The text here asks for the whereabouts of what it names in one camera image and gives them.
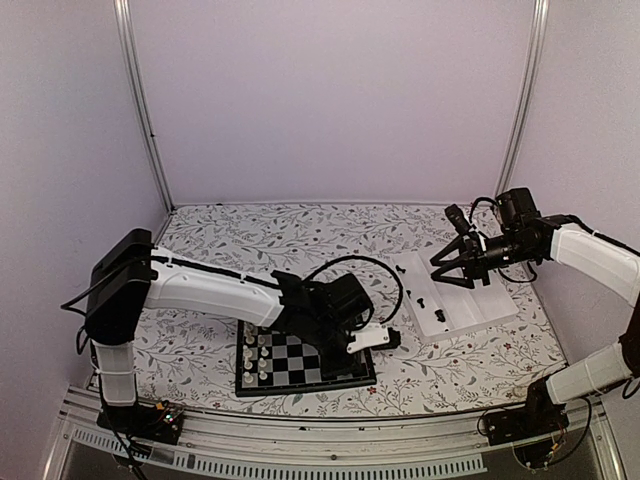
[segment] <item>black and white checkered board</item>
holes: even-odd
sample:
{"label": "black and white checkered board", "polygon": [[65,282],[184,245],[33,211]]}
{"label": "black and white checkered board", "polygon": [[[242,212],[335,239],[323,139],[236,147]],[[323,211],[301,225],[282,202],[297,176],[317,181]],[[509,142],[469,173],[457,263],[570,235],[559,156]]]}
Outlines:
{"label": "black and white checkered board", "polygon": [[[258,336],[264,338],[263,345],[258,345]],[[371,351],[368,348],[358,352],[362,362],[361,375],[342,375],[323,379],[320,375],[318,351],[311,345],[302,343],[298,337],[259,328],[253,344],[247,345],[252,352],[249,370],[245,368],[244,345],[246,345],[244,322],[238,322],[236,350],[236,396],[238,397],[322,392],[376,384],[376,372]],[[262,347],[267,350],[265,357],[261,355]],[[260,358],[266,360],[264,368],[258,367]],[[264,380],[259,377],[259,372],[262,370],[267,374]],[[251,382],[245,380],[244,373],[247,371],[251,374]]]}

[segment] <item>metal frame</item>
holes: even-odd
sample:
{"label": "metal frame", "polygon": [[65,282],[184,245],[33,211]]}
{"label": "metal frame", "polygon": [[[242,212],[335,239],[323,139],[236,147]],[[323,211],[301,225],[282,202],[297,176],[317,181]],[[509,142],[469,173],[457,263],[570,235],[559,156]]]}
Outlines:
{"label": "metal frame", "polygon": [[155,243],[156,245],[160,243],[160,240],[162,240],[162,237],[167,231],[167,228],[169,228],[169,225],[171,225],[171,221],[173,220],[173,217],[175,216],[175,214],[176,214],[176,211],[173,210],[169,212],[169,214],[165,217],[164,222],[162,222],[162,225],[160,225],[160,228],[158,229],[158,231],[155,232],[153,243]]}
{"label": "metal frame", "polygon": [[[72,441],[123,455],[113,435],[96,426],[100,408],[98,393],[69,388],[44,479],[60,478]],[[570,430],[584,428],[587,408],[583,402],[571,402],[567,413]],[[185,415],[180,443],[175,447],[153,444],[151,455],[141,461],[226,479],[404,480],[480,473],[486,471],[483,453],[511,448],[508,444],[490,447],[478,434],[481,412],[388,419],[274,417],[192,409]],[[591,435],[604,478],[624,479],[605,411],[596,399]]]}
{"label": "metal frame", "polygon": [[547,27],[547,14],[549,11],[549,0],[536,0],[533,10],[533,23],[531,25],[531,38],[529,40],[529,52],[527,53],[527,63],[522,81],[522,89],[520,91],[520,100],[516,117],[511,129],[507,153],[502,164],[498,185],[496,187],[495,196],[498,196],[509,188],[513,170],[516,165],[520,144],[522,142],[522,134],[531,105],[533,89],[538,74],[538,67],[542,55],[542,46],[544,44],[544,34]]}
{"label": "metal frame", "polygon": [[[135,46],[129,0],[114,0],[114,5],[118,31],[120,34],[120,42],[122,44],[122,53],[124,55],[129,83],[138,114],[138,121],[145,142],[149,165],[164,208],[167,213],[171,213],[176,209],[176,205],[173,202],[173,198],[169,190],[169,183],[164,172],[164,167],[162,166],[162,161],[160,160],[160,152],[151,125],[151,118],[144,94],[138,55]],[[515,168],[527,114],[531,104],[538,66],[542,55],[548,10],[549,0],[535,0],[526,69],[520,91],[518,108],[516,110],[516,116],[511,129],[511,135],[509,137],[506,156],[498,178],[496,196],[504,192],[509,187],[513,170]]]}
{"label": "metal frame", "polygon": [[149,166],[151,167],[151,172],[153,173],[153,178],[156,182],[156,187],[158,188],[162,204],[167,213],[171,213],[175,210],[175,205],[171,197],[169,183],[167,181],[162,162],[160,161],[160,152],[158,151],[158,145],[153,133],[151,117],[149,116],[147,100],[142,86],[138,54],[136,52],[133,26],[131,24],[131,13],[129,11],[129,0],[114,0],[114,5],[125,67],[127,69],[127,76],[129,77],[129,85],[131,86],[136,112],[138,114],[138,122],[144,138]]}

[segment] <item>wire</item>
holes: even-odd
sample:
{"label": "wire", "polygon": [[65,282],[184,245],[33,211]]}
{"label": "wire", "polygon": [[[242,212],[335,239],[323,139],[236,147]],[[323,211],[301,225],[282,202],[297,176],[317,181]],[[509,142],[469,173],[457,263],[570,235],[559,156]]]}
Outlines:
{"label": "wire", "polygon": [[633,378],[630,378],[627,383],[625,383],[624,388],[622,389],[622,398],[624,400],[629,400],[631,397],[633,397],[636,393],[638,393],[638,390],[640,390],[640,381],[636,384],[636,386],[633,388],[633,390],[631,390],[631,392],[627,392],[627,390],[629,390],[629,387],[631,386],[631,384],[633,383]]}
{"label": "wire", "polygon": [[82,338],[82,332],[84,332],[84,325],[82,325],[78,329],[78,333],[76,333],[76,353],[78,355],[82,355],[82,352],[84,352],[84,349],[87,346],[87,342],[89,341],[89,336],[85,334],[84,342],[82,342],[82,345],[80,344],[80,338]]}
{"label": "wire", "polygon": [[471,204],[471,210],[469,210],[469,223],[473,224],[473,212],[476,211],[478,205],[482,202],[490,203],[492,206],[497,207],[498,203],[491,197],[478,197]]}
{"label": "wire", "polygon": [[577,217],[576,215],[567,215],[567,218],[570,218],[573,222],[577,223],[580,226],[580,228],[582,228],[583,230],[586,230],[587,233],[590,233],[594,237],[604,240],[605,242],[609,242],[610,244],[615,245],[616,247],[620,247],[626,250],[627,252],[633,253],[634,255],[637,255],[640,257],[640,252],[638,250],[631,248],[629,245],[624,244],[621,241],[616,240],[615,238],[611,238],[607,235],[604,235],[603,233],[595,231],[593,228],[589,227],[582,220],[580,220],[580,218]]}
{"label": "wire", "polygon": [[507,274],[502,271],[502,268],[498,268],[498,274],[511,283],[533,283],[538,279],[538,272],[533,269],[533,266],[531,266],[531,262],[527,262],[527,267],[529,267],[529,271],[531,272],[531,278],[527,280],[514,280],[513,278],[507,276]]}
{"label": "wire", "polygon": [[573,446],[573,448],[569,450],[569,452],[566,455],[558,458],[557,460],[552,460],[547,464],[547,467],[551,467],[553,465],[559,464],[560,462],[564,462],[567,458],[573,455],[576,452],[576,450],[580,448],[580,445],[582,445],[582,442],[586,438],[587,433],[589,433],[589,427],[591,427],[591,415],[593,413],[593,405],[591,405],[591,402],[587,397],[582,397],[582,400],[584,400],[587,403],[587,406],[589,407],[589,414],[587,417],[587,424],[584,426],[584,430],[582,430],[582,434],[580,435],[580,438],[578,439],[576,444]]}
{"label": "wire", "polygon": [[[396,272],[394,272],[393,269],[389,265],[387,265],[386,263],[384,263],[384,262],[382,262],[382,261],[380,261],[380,260],[378,260],[376,258],[366,257],[364,255],[346,255],[344,257],[334,258],[333,260],[328,261],[327,263],[325,263],[321,267],[316,268],[313,272],[311,272],[309,275],[307,275],[307,277],[304,280],[302,280],[302,283],[303,284],[308,284],[315,277],[317,277],[320,273],[324,272],[325,270],[333,267],[334,265],[336,265],[338,263],[347,262],[349,260],[362,260],[363,262],[373,263],[374,265],[377,265],[377,266],[383,268],[384,270],[386,270],[387,273],[389,273],[389,275],[391,275],[391,277],[393,277],[393,279],[396,282],[396,285],[398,285],[398,299],[396,300],[396,304],[394,305],[393,310],[391,311],[391,313],[387,316],[387,318],[382,320],[380,322],[380,324],[384,325],[385,323],[391,321],[391,319],[393,317],[395,317],[396,313],[398,313],[398,310],[400,310],[400,306],[402,305],[402,298],[403,298],[404,289],[402,287],[402,283],[400,282],[400,277],[398,277],[398,274]],[[370,312],[369,319],[366,320],[364,325],[369,323],[369,320],[371,319],[372,315],[373,315],[373,312]]]}
{"label": "wire", "polygon": [[[194,270],[200,270],[200,271],[214,273],[214,274],[218,274],[218,275],[223,275],[223,276],[226,276],[226,277],[231,277],[231,278],[238,279],[241,282],[244,281],[244,282],[247,282],[247,283],[254,283],[256,285],[260,285],[260,286],[263,286],[263,287],[268,287],[268,288],[273,288],[273,289],[276,289],[276,290],[281,290],[280,285],[278,285],[277,283],[268,282],[266,280],[262,280],[260,278],[252,277],[250,275],[244,275],[244,274],[235,272],[233,270],[227,270],[225,268],[219,268],[219,267],[214,267],[214,266],[211,266],[211,265],[205,265],[205,264],[192,262],[190,260],[185,260],[185,259],[181,259],[181,258],[174,258],[174,259],[170,260],[168,257],[160,257],[160,256],[151,256],[151,257],[149,257],[149,256],[145,256],[145,257],[131,258],[131,259],[123,262],[122,264],[118,265],[114,270],[109,272],[107,275],[105,275],[103,278],[101,278],[95,284],[91,285],[84,292],[80,293],[79,295],[76,295],[74,298],[72,298],[68,302],[65,302],[62,305],[60,305],[60,308],[62,310],[66,310],[66,311],[69,311],[69,312],[77,313],[77,314],[82,315],[83,317],[86,318],[86,313],[85,312],[83,312],[83,311],[81,311],[81,310],[79,310],[77,308],[74,308],[72,305],[75,305],[76,303],[78,303],[79,301],[84,299],[85,297],[91,295],[91,293],[93,293],[95,290],[100,288],[105,283],[111,281],[111,279],[113,277],[118,275],[120,272],[122,272],[128,266],[133,265],[134,263],[137,263],[137,262],[152,261],[152,260],[160,262],[160,263],[169,263],[169,261],[170,261],[172,264],[175,264],[175,265],[178,265],[178,266],[192,268]],[[377,259],[371,258],[371,257],[366,257],[366,256],[363,256],[363,255],[347,255],[347,256],[344,256],[344,257],[338,257],[338,258],[335,258],[333,260],[330,260],[329,262],[325,263],[321,267],[318,267],[310,275],[308,275],[304,280],[302,280],[302,283],[308,285],[309,283],[311,283],[313,278],[315,278],[321,272],[323,272],[323,271],[327,270],[328,268],[336,265],[337,263],[345,262],[345,261],[348,261],[348,260],[362,260],[362,261],[365,261],[365,262],[370,262],[370,263],[373,263],[375,265],[378,265],[379,267],[382,267],[383,269],[385,269],[393,277],[393,279],[395,280],[396,284],[398,285],[398,300],[396,301],[396,304],[395,304],[394,309],[391,312],[391,314],[386,319],[381,321],[380,323],[381,324],[385,324],[385,323],[389,322],[396,315],[396,313],[398,313],[398,310],[400,309],[400,306],[402,305],[403,288],[402,288],[402,283],[400,282],[400,278],[398,277],[398,275],[391,269],[391,267],[389,267],[386,263],[384,263],[384,262],[382,262],[380,260],[377,260]],[[358,325],[357,329],[364,328],[364,326],[366,326],[369,323],[369,321],[371,320],[372,316],[373,316],[373,310],[370,310],[369,311],[369,317],[367,318],[367,320],[365,320],[362,324]]]}

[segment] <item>chessboard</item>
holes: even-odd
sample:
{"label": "chessboard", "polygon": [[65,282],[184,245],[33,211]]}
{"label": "chessboard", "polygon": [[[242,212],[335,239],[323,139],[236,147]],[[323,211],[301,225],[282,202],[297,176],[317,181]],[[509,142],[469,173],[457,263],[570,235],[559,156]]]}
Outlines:
{"label": "chessboard", "polygon": [[320,356],[298,337],[238,322],[236,396],[322,392],[376,384],[371,350],[356,353],[359,374],[322,378]]}

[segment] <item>white arm segment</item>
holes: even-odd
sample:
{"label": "white arm segment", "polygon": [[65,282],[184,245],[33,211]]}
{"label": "white arm segment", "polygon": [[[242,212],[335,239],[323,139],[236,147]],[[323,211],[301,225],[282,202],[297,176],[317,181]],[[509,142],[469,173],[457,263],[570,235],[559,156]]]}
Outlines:
{"label": "white arm segment", "polygon": [[[181,258],[166,248],[155,248],[153,255]],[[146,308],[182,308],[237,318],[259,327],[273,324],[284,308],[281,292],[274,288],[171,263],[152,262],[152,268],[158,278],[151,282]],[[251,276],[275,283],[271,277]]]}
{"label": "white arm segment", "polygon": [[622,358],[622,346],[614,343],[551,375],[547,390],[551,401],[560,405],[628,378],[631,370]]}
{"label": "white arm segment", "polygon": [[107,405],[129,407],[136,402],[136,376],[133,371],[133,342],[102,345],[91,340],[98,357],[97,374]]}
{"label": "white arm segment", "polygon": [[[154,256],[182,258],[166,248],[155,248]],[[152,262],[158,278],[151,282],[146,308],[182,308],[270,326],[284,308],[280,290],[193,268]],[[251,274],[274,283],[267,276]],[[136,402],[133,342],[102,345],[92,340],[98,358],[102,395],[108,405],[131,406]]]}
{"label": "white arm segment", "polygon": [[640,292],[640,258],[601,240],[576,224],[553,234],[550,256],[610,288],[634,307]]}
{"label": "white arm segment", "polygon": [[[631,252],[585,232],[578,225],[568,224],[554,233],[550,256],[561,265],[597,280],[635,306],[640,291],[640,258]],[[622,346],[615,343],[554,373],[546,384],[551,401],[559,405],[602,392],[631,376]]]}

